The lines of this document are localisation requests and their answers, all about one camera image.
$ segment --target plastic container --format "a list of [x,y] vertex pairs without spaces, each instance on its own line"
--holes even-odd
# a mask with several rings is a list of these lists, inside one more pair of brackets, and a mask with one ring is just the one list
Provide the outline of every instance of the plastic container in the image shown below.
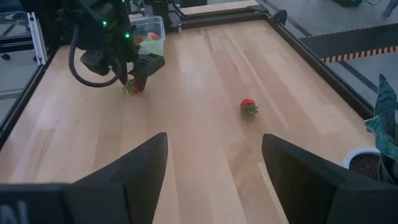
[[139,54],[153,53],[163,56],[165,40],[163,19],[160,16],[147,16],[130,19],[130,23],[136,26],[133,37],[135,43],[141,46]]

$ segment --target potted plant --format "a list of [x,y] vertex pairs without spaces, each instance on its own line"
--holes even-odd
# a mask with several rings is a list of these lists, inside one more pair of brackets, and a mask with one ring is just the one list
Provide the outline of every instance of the potted plant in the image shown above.
[[361,156],[368,157],[368,164],[364,164],[365,166],[368,166],[371,161],[377,159],[377,178],[383,182],[398,184],[398,172],[394,171],[396,160],[398,160],[396,106],[397,95],[384,75],[380,74],[379,92],[374,107],[374,118],[365,121],[367,130],[374,134],[376,149],[379,151],[379,156],[375,149],[359,149],[357,151],[352,151],[345,159],[346,168],[352,169],[351,165],[355,158]]

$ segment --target wooden tabletop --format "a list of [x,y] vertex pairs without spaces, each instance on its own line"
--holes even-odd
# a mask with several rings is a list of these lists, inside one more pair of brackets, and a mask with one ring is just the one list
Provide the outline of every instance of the wooden tabletop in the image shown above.
[[[78,83],[68,51],[57,52],[0,152],[1,182],[74,182],[167,132],[154,223],[287,223],[261,155],[264,133],[337,164],[373,145],[363,120],[265,21],[168,35],[166,65],[134,96],[119,82]],[[103,80],[80,55],[78,72]],[[260,106],[254,119],[239,113],[244,98]]]

